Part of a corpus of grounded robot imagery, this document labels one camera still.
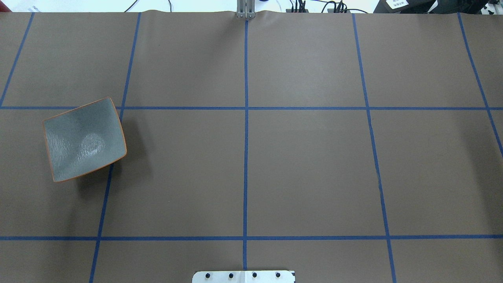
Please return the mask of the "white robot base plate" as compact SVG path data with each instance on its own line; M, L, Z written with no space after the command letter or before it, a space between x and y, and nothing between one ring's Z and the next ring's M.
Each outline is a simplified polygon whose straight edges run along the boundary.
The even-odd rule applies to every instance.
M196 272L192 283L295 283L289 270L235 270Z

